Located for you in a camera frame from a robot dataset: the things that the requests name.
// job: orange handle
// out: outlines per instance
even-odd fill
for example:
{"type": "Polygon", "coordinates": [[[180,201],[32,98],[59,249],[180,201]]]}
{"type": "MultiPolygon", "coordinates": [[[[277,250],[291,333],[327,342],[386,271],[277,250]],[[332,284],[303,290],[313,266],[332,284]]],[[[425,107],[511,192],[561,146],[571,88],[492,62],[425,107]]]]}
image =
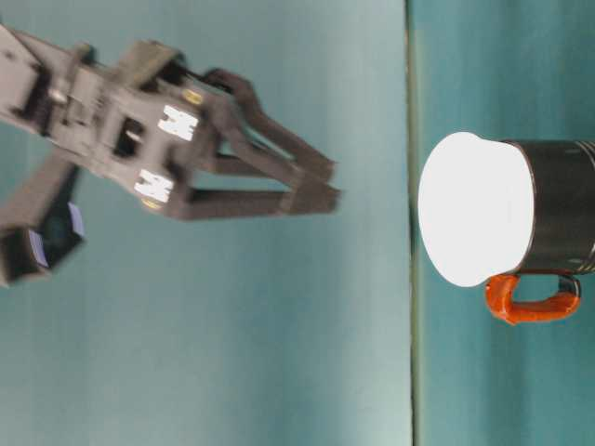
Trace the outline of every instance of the orange handle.
{"type": "Polygon", "coordinates": [[[520,279],[518,275],[502,274],[492,277],[485,287],[488,308],[495,317],[510,325],[564,319],[580,305],[580,283],[569,276],[560,276],[560,289],[549,299],[542,302],[513,302],[512,294],[520,279]]]}

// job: teal background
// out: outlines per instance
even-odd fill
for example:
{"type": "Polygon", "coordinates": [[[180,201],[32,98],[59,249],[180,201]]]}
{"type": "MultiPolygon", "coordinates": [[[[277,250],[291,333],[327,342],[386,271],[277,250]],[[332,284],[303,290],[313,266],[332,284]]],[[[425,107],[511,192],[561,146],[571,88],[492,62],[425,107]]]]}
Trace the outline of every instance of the teal background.
{"type": "MultiPolygon", "coordinates": [[[[579,0],[410,2],[412,171],[458,130],[594,139],[593,17],[579,0]]],[[[415,260],[417,444],[594,444],[594,278],[572,319],[512,328],[490,316],[482,287],[444,281],[418,236],[415,260]]],[[[553,290],[523,279],[519,296],[553,290]]]]}
{"type": "MultiPolygon", "coordinates": [[[[411,442],[401,1],[1,1],[113,63],[137,38],[252,79],[338,161],[333,216],[178,223],[86,176],[88,243],[0,293],[0,443],[411,442]]],[[[0,127],[5,198],[47,153],[0,127]]]]}

